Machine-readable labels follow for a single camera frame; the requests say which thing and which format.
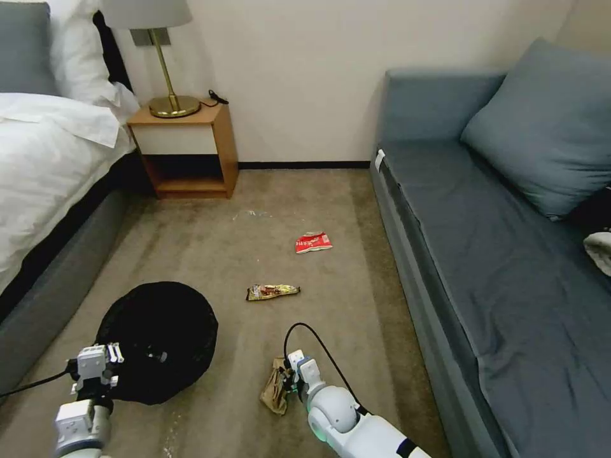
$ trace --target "white wall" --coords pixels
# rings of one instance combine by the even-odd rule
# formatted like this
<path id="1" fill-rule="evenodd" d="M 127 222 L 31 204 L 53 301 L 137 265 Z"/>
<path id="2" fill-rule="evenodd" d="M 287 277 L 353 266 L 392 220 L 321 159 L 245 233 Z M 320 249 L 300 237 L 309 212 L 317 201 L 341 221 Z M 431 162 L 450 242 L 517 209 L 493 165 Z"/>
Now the white wall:
<path id="1" fill-rule="evenodd" d="M 611 55 L 611 0 L 578 0 L 558 35 L 558 43 Z"/>
<path id="2" fill-rule="evenodd" d="M 368 160 L 389 67 L 508 67 L 554 39 L 572 0 L 191 0 L 170 30 L 177 91 L 230 102 L 241 161 Z M 117 38 L 137 95 L 154 50 Z"/>

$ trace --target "gray bed frame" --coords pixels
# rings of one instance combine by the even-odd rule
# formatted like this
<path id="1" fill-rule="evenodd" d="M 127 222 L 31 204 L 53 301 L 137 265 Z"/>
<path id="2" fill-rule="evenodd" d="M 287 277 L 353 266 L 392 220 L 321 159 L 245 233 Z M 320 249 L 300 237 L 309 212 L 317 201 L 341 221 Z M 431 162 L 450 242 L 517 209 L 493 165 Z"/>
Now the gray bed frame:
<path id="1" fill-rule="evenodd" d="M 131 90 L 119 48 L 101 12 L 94 15 L 93 23 L 101 37 L 109 80 Z M 111 190 L 0 323 L 0 392 L 19 384 L 70 321 L 106 262 L 126 209 L 126 192 Z"/>

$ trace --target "power cord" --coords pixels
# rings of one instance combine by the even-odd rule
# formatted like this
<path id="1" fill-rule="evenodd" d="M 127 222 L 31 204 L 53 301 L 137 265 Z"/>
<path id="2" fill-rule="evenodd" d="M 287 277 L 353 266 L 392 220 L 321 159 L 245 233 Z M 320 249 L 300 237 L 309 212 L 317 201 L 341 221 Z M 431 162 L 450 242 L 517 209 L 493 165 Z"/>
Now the power cord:
<path id="1" fill-rule="evenodd" d="M 37 382 L 33 382 L 33 383 L 30 383 L 30 384 L 27 384 L 27 385 L 23 385 L 22 387 L 15 388 L 12 391 L 7 391 L 6 393 L 0 393 L 0 399 L 1 398 L 5 398 L 7 396 L 11 396 L 12 394 L 16 394 L 18 392 L 29 390 L 31 388 L 36 388 L 37 386 L 44 385 L 44 384 L 47 384 L 49 382 L 53 382 L 54 380 L 57 380 L 58 378 L 61 378 L 64 375 L 70 374 L 71 372 L 75 371 L 75 369 L 76 369 L 76 360 L 75 359 L 70 359 L 68 361 L 68 364 L 66 365 L 66 369 L 64 369 L 60 373 L 56 373 L 55 375 L 52 375 L 51 377 L 44 378 L 43 380 L 39 380 Z"/>
<path id="2" fill-rule="evenodd" d="M 63 371 L 61 371 L 60 373 L 52 375 L 51 377 L 47 377 L 47 378 L 44 378 L 43 380 L 39 380 L 37 382 L 33 382 L 33 383 L 28 384 L 28 385 L 24 385 L 22 387 L 19 387 L 19 388 L 15 388 L 14 390 L 7 391 L 6 393 L 0 393 L 0 399 L 1 398 L 5 398 L 7 396 L 11 396 L 12 394 L 16 394 L 18 392 L 29 390 L 30 388 L 36 388 L 37 386 L 44 385 L 44 384 L 47 384 L 49 382 L 53 382 L 54 380 L 57 380 L 58 378 L 61 378 L 64 375 L 67 375 L 68 373 L 69 373 L 68 368 L 66 368 Z"/>
<path id="3" fill-rule="evenodd" d="M 202 105 L 207 106 L 208 108 L 214 108 L 218 104 L 229 105 L 228 101 L 226 101 L 222 97 L 219 97 L 219 95 L 216 92 L 214 92 L 212 89 L 208 91 L 208 95 L 210 96 L 212 100 L 216 101 L 216 103 L 213 105 L 208 105 L 206 102 L 200 101 Z"/>
<path id="4" fill-rule="evenodd" d="M 346 388 L 348 389 L 348 391 L 350 392 L 350 394 L 352 394 L 352 397 L 355 399 L 356 403 L 359 404 L 360 410 L 363 413 L 367 413 L 367 409 L 365 409 L 363 407 L 363 405 L 361 404 L 361 402 L 358 400 L 358 398 L 355 395 L 355 392 L 352 390 L 352 387 L 350 386 L 350 384 L 348 383 L 348 381 L 346 380 L 343 372 L 341 371 L 341 369 L 339 368 L 339 366 L 337 365 L 337 363 L 335 362 L 335 360 L 333 359 L 333 356 L 331 356 L 331 352 L 327 349 L 327 346 L 325 345 L 325 343 L 322 341 L 322 339 L 320 338 L 320 336 L 317 334 L 316 331 L 314 331 L 314 328 L 312 328 L 312 326 L 310 326 L 307 323 L 295 323 L 293 324 L 288 331 L 286 332 L 286 336 L 284 336 L 284 367 L 286 368 L 290 368 L 291 367 L 291 363 L 288 360 L 288 354 L 286 352 L 286 346 L 288 344 L 288 338 L 291 335 L 291 332 L 298 326 L 302 326 L 306 329 L 308 329 L 312 334 L 314 334 L 314 337 L 316 337 L 316 340 L 318 341 L 318 343 L 320 344 L 320 346 L 323 348 L 323 350 L 325 351 L 325 353 L 327 354 L 327 357 L 329 358 L 329 361 L 331 361 L 331 363 L 333 364 L 335 370 L 337 371 L 337 373 L 339 374 L 339 376 L 342 378 L 342 381 L 344 382 L 344 385 L 346 385 Z"/>

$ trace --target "carpet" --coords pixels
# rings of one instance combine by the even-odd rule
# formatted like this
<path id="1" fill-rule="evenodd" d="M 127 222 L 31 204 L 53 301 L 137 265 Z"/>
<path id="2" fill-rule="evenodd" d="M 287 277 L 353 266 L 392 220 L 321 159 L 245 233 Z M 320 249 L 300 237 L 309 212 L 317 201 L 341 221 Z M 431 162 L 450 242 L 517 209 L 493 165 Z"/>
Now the carpet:
<path id="1" fill-rule="evenodd" d="M 324 230 L 333 249 L 296 255 L 297 237 Z M 58 372 L 90 345 L 108 307 L 144 282 L 180 281 L 214 308 L 219 333 L 207 373 L 159 406 L 117 402 L 111 443 L 122 457 L 333 457 L 290 399 L 278 417 L 258 397 L 295 321 L 314 327 L 361 402 L 434 458 L 449 456 L 428 377 L 366 170 L 242 171 L 231 200 L 135 199 L 113 254 L 83 305 L 27 381 Z M 246 302 L 255 283 L 299 295 Z M 341 385 L 315 339 L 297 329 L 289 351 L 317 359 Z M 63 378 L 0 408 L 2 456 L 51 456 L 53 420 L 71 401 Z"/>

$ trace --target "headboard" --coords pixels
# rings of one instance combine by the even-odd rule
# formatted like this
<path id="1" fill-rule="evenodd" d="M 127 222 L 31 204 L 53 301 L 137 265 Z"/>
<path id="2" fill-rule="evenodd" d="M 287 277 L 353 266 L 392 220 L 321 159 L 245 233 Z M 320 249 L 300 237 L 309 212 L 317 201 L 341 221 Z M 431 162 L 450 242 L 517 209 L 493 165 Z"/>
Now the headboard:
<path id="1" fill-rule="evenodd" d="M 129 77 L 127 76 L 123 58 L 121 58 L 121 52 L 119 51 L 119 47 L 116 45 L 113 32 L 104 21 L 104 16 L 102 15 L 101 11 L 98 11 L 94 15 L 94 24 L 97 27 L 97 30 L 100 32 L 100 38 L 102 39 L 104 61 L 106 63 L 106 67 L 108 68 L 108 72 L 110 73 L 108 80 L 112 83 L 123 83 L 125 87 L 132 90 L 132 85 L 129 81 Z"/>

